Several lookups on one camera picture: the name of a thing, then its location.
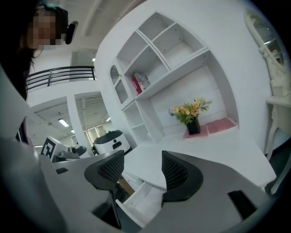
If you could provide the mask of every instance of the ornate white frame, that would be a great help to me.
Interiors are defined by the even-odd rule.
[[[268,47],[264,44],[264,41],[262,40],[260,34],[255,29],[252,21],[251,16],[255,15],[259,18],[259,16],[251,11],[250,9],[246,9],[245,11],[245,22],[246,26],[250,30],[250,33],[254,37],[255,41],[259,45],[259,51],[263,55],[263,57],[266,59],[266,62],[268,64],[269,73],[271,77],[271,87],[273,90],[274,96],[286,96],[291,92],[291,73],[286,66],[286,63],[284,61],[284,64],[280,64],[271,51],[268,49]]]

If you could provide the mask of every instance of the flower vase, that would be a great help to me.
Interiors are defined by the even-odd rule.
[[[197,117],[195,117],[194,120],[191,123],[188,123],[186,126],[189,132],[189,135],[200,133],[200,125],[199,125]]]

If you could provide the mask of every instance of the ceiling light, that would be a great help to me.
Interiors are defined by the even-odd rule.
[[[67,124],[67,122],[65,122],[63,119],[59,119],[58,120],[59,123],[61,123],[64,127],[68,127],[69,125]]]

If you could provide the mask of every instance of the person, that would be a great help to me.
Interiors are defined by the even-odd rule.
[[[13,9],[17,24],[11,18],[0,19],[1,45],[0,63],[11,83],[27,100],[27,78],[37,50],[60,44],[68,27],[68,12],[43,1],[5,1],[2,9]],[[29,144],[25,120],[16,139]]]

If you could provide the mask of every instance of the metal railing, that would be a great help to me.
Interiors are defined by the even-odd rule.
[[[50,86],[57,82],[71,82],[80,80],[95,80],[93,66],[66,66],[28,75],[27,89],[40,86]]]

